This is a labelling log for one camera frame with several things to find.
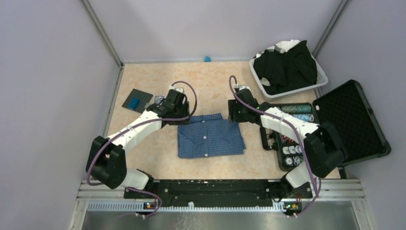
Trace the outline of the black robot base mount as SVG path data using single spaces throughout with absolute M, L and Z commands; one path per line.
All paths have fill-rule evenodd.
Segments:
M 291 188 L 279 180 L 155 180 L 145 190 L 163 207 L 270 207 L 278 201 L 312 198 L 309 183 Z

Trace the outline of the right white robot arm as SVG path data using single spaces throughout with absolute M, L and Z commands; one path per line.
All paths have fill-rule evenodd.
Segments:
M 347 158 L 347 151 L 333 124 L 306 122 L 270 103 L 259 104 L 249 88 L 230 89 L 234 97 L 228 102 L 230 120 L 250 122 L 274 130 L 299 144 L 304 162 L 282 178 L 281 192 L 284 196 L 294 197 L 300 192 L 300 186 L 307 182 L 314 189 L 320 188 L 320 179 Z

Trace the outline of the blue checkered long sleeve shirt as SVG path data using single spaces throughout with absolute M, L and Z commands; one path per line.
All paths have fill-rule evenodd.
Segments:
M 196 159 L 241 155 L 246 145 L 238 123 L 221 113 L 192 116 L 190 123 L 178 126 L 178 157 Z

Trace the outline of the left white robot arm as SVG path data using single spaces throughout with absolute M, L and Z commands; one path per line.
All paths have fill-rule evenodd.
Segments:
M 132 187 L 142 198 L 153 194 L 152 176 L 127 167 L 126 155 L 150 134 L 164 126 L 179 126 L 190 122 L 190 106 L 185 93 L 170 87 L 167 96 L 150 104 L 132 123 L 108 137 L 96 137 L 86 165 L 87 180 L 110 189 Z

